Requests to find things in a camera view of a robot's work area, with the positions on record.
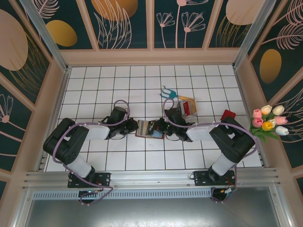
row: white tile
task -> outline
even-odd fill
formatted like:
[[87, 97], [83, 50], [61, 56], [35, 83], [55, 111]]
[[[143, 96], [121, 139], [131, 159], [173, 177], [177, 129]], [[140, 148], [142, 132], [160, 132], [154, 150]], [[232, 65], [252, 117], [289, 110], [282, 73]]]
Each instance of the white tile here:
[[108, 140], [91, 140], [89, 151], [107, 151]]
[[116, 68], [113, 66], [101, 67], [100, 77], [115, 77]]
[[99, 78], [101, 67], [87, 67], [85, 78]]
[[224, 87], [238, 87], [235, 76], [226, 76], [226, 77], [221, 77], [221, 78], [222, 78]]
[[233, 76], [234, 72], [231, 65], [219, 65], [221, 76]]
[[160, 73], [162, 77], [174, 77], [175, 67], [173, 65], [161, 65]]
[[196, 102], [210, 101], [209, 91], [207, 88], [196, 88], [194, 89], [194, 94]]
[[146, 117], [162, 117], [161, 103], [146, 103]]
[[114, 90], [113, 102], [120, 100], [120, 99], [128, 101], [128, 93], [129, 93], [129, 90]]
[[145, 150], [145, 139], [134, 134], [127, 135], [127, 151]]
[[72, 67], [70, 78], [84, 78], [86, 67]]
[[78, 104], [81, 96], [81, 91], [67, 91], [63, 104]]
[[126, 153], [126, 170], [144, 170], [145, 151]]
[[245, 167], [262, 167], [258, 151], [255, 151], [252, 155], [245, 157], [243, 162]]
[[130, 103], [142, 103], [145, 102], [145, 90], [130, 90], [129, 91]]
[[211, 102], [198, 102], [197, 105], [197, 114], [198, 116], [213, 116], [213, 108]]
[[146, 152], [146, 170], [165, 169], [164, 151]]
[[177, 77], [190, 76], [188, 65], [175, 65], [175, 72]]
[[177, 77], [177, 88], [192, 88], [190, 77]]
[[193, 89], [179, 89], [178, 88], [178, 95], [185, 96], [188, 98], [194, 98]]
[[249, 119], [247, 118], [247, 116], [240, 116], [240, 115], [237, 115], [235, 117], [235, 120], [240, 124], [242, 125], [246, 130], [249, 130], [250, 129], [250, 121]]
[[202, 148], [205, 149], [219, 149], [218, 145], [214, 140], [201, 140]]
[[146, 139], [146, 150], [164, 150], [164, 142], [161, 139]]
[[126, 152], [108, 152], [106, 170], [125, 170]]
[[193, 88], [208, 88], [206, 77], [191, 77]]
[[225, 110], [229, 110], [227, 102], [212, 102], [214, 114], [222, 116]]
[[197, 141], [193, 141], [193, 142], [183, 142], [183, 148], [184, 148], [184, 150], [202, 149], [201, 141], [197, 140]]
[[165, 151], [166, 169], [184, 169], [184, 154], [182, 150]]
[[61, 164], [55, 163], [53, 161], [53, 158], [51, 156], [49, 156], [46, 171], [47, 172], [63, 172], [63, 171], [65, 171], [65, 168]]
[[205, 74], [207, 76], [219, 76], [220, 75], [219, 68], [217, 65], [205, 65], [204, 69], [205, 69]]
[[161, 77], [162, 87], [167, 87], [169, 89], [177, 88], [175, 77]]
[[145, 88], [146, 89], [154, 89], [160, 88], [160, 77], [148, 77], [145, 78]]
[[114, 89], [129, 89], [129, 78], [115, 78]]
[[203, 150], [204, 154], [204, 161], [205, 161], [205, 168], [209, 168], [212, 164], [218, 159], [221, 155], [221, 151], [218, 149], [214, 150]]
[[83, 79], [69, 79], [66, 90], [67, 91], [81, 91]]
[[63, 105], [60, 118], [76, 118], [79, 105]]
[[82, 91], [80, 103], [95, 103], [97, 91]]
[[126, 151], [126, 136], [121, 140], [109, 140], [108, 151]]
[[115, 77], [130, 77], [130, 66], [117, 66]]
[[100, 78], [98, 90], [113, 90], [114, 78]]
[[97, 93], [97, 103], [112, 103], [113, 100], [113, 91], [112, 90], [102, 90]]
[[212, 101], [226, 101], [224, 88], [210, 88], [209, 93]]
[[111, 108], [111, 104], [96, 104], [94, 118], [105, 118], [106, 116], [110, 116]]
[[214, 121], [213, 116], [198, 117], [198, 123], [211, 123]]
[[131, 77], [145, 77], [145, 66], [131, 66]]
[[242, 101], [231, 101], [228, 102], [230, 111], [236, 115], [246, 115], [246, 111]]
[[209, 88], [215, 87], [223, 87], [223, 83], [220, 76], [217, 77], [206, 77], [207, 84]]
[[164, 139], [164, 149], [165, 150], [183, 150], [182, 141], [178, 140], [177, 136], [168, 137]]
[[144, 117], [145, 116], [145, 103], [130, 103], [131, 117]]
[[80, 104], [78, 108], [77, 118], [93, 118], [95, 104]]
[[228, 101], [242, 101], [242, 97], [238, 88], [225, 88]]
[[184, 158], [186, 169], [205, 168], [202, 150], [185, 150]]
[[80, 149], [80, 152], [88, 152], [88, 150], [89, 150], [89, 140], [85, 140]]
[[191, 76], [205, 76], [203, 65], [190, 65], [189, 69]]
[[146, 77], [159, 77], [160, 76], [159, 65], [145, 66], [145, 76]]
[[131, 78], [130, 89], [145, 89], [145, 78]]
[[105, 171], [106, 152], [89, 152], [87, 163], [96, 171]]
[[161, 90], [159, 89], [151, 89], [151, 90], [145, 90], [145, 97], [147, 103], [160, 103], [161, 102], [161, 96], [160, 96]]

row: ventilation grille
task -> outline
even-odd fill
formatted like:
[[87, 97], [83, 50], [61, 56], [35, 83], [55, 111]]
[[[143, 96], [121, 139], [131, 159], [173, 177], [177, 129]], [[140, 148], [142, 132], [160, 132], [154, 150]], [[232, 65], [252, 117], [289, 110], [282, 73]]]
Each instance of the ventilation grille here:
[[[98, 199], [105, 192], [85, 196], [83, 199]], [[78, 200], [79, 191], [69, 192], [35, 192], [33, 200]], [[174, 190], [116, 190], [104, 199], [168, 199], [168, 198], [203, 198], [210, 197], [211, 189], [174, 189]]]

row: yellow tulip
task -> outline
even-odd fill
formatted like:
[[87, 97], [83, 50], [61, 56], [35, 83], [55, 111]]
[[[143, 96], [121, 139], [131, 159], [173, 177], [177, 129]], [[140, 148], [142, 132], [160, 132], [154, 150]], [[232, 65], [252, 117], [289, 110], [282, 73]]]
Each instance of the yellow tulip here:
[[264, 131], [269, 131], [269, 130], [271, 130], [272, 128], [273, 128], [272, 122], [264, 122], [264, 123], [262, 124], [262, 129], [263, 129]]

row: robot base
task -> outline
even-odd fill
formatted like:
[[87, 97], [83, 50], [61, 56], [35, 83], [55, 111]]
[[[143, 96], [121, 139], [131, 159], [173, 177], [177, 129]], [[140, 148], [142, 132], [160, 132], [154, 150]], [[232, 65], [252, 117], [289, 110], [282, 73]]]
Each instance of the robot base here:
[[[74, 174], [68, 174], [68, 188], [93, 188], [89, 184], [84, 183], [82, 180], [77, 178]], [[94, 179], [92, 181], [94, 184], [99, 184], [102, 186], [109, 186], [110, 183], [110, 173], [95, 173]]]
[[208, 170], [204, 171], [195, 171], [194, 172], [194, 181], [195, 186], [228, 186], [228, 181], [226, 178], [233, 184], [235, 184], [235, 173], [233, 170], [229, 170], [226, 172], [224, 177], [220, 178], [217, 182], [212, 181], [209, 178]]

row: red object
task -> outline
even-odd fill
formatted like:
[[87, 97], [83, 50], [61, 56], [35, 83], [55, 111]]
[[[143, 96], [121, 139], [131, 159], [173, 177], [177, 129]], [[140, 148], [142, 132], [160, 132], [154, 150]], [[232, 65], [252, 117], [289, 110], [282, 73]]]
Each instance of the red object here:
[[235, 116], [236, 114], [234, 112], [225, 110], [220, 120], [222, 121], [225, 117], [232, 117], [233, 119], [235, 119]]

